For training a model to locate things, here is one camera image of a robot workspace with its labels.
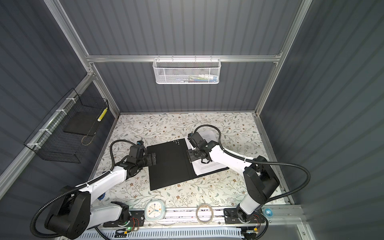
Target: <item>clock face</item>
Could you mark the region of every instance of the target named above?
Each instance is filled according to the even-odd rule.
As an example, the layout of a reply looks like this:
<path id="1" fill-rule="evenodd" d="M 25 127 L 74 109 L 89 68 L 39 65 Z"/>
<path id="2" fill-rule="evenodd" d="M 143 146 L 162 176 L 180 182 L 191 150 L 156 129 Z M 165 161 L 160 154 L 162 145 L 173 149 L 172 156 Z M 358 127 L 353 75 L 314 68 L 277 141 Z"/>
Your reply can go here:
<path id="1" fill-rule="evenodd" d="M 149 218 L 158 218 L 162 215 L 163 211 L 165 211 L 165 209 L 163 209 L 162 204 L 160 202 L 153 201 L 148 204 L 146 215 Z"/>

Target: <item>gray wall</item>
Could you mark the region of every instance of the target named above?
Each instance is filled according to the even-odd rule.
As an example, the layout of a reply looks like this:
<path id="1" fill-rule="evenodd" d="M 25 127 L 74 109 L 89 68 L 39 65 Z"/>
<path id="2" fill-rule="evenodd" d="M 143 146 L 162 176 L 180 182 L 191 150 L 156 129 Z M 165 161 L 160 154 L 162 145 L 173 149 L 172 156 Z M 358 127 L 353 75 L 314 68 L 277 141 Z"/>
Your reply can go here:
<path id="1" fill-rule="evenodd" d="M 61 2 L 90 55 L 275 55 L 300 3 Z M 254 110 L 272 63 L 223 63 L 209 86 L 158 85 L 150 63 L 96 66 L 121 112 L 224 111 Z"/>
<path id="2" fill-rule="evenodd" d="M 43 1 L 0 1 L 0 173 L 85 76 Z"/>
<path id="3" fill-rule="evenodd" d="M 222 63 L 218 84 L 157 84 L 152 63 L 95 63 L 121 112 L 254 110 L 273 63 Z"/>
<path id="4" fill-rule="evenodd" d="M 1 172 L 50 109 L 86 72 L 43 1 L 0 1 Z M 99 96 L 91 84 L 84 94 Z M 35 239 L 34 213 L 66 185 L 86 180 L 108 136 L 108 112 L 81 164 L 34 157 L 0 200 L 0 239 Z M 44 230 L 45 214 L 38 221 Z"/>
<path id="5" fill-rule="evenodd" d="M 261 118 L 318 240 L 384 230 L 384 1 L 314 1 Z M 288 186 L 304 180 L 282 169 Z"/>

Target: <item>open clipboard folder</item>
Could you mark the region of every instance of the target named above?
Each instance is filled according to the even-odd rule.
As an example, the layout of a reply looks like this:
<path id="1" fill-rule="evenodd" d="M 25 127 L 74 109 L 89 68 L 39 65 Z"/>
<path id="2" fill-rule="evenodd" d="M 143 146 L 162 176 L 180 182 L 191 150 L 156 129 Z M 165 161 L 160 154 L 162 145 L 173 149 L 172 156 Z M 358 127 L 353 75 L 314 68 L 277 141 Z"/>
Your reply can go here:
<path id="1" fill-rule="evenodd" d="M 207 142 L 216 141 L 212 131 L 200 134 Z M 187 150 L 191 147 L 186 138 L 147 147 L 148 153 L 156 153 L 157 162 L 149 167 L 151 191 L 229 169 L 217 162 L 202 164 L 197 160 L 190 163 Z"/>

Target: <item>alarm clock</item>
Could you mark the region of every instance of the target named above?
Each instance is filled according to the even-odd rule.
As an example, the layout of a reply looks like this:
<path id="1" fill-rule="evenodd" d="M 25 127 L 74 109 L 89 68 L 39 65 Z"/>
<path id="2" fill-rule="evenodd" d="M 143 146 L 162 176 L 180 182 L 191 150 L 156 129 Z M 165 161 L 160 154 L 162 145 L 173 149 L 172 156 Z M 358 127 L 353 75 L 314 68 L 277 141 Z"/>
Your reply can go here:
<path id="1" fill-rule="evenodd" d="M 166 205 L 160 199 L 151 200 L 144 209 L 144 217 L 146 221 L 153 222 L 164 218 L 166 214 Z"/>

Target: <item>black wire basket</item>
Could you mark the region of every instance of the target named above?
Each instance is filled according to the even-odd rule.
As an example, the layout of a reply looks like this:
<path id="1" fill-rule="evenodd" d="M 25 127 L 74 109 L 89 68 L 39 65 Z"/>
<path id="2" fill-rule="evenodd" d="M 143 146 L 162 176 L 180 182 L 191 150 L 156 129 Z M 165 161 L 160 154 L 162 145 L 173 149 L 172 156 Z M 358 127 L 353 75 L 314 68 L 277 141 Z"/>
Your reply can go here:
<path id="1" fill-rule="evenodd" d="M 43 160 L 80 163 L 109 111 L 108 101 L 76 94 L 56 111 L 59 113 L 45 129 L 35 131 L 40 132 L 39 137 L 32 133 L 24 145 Z"/>

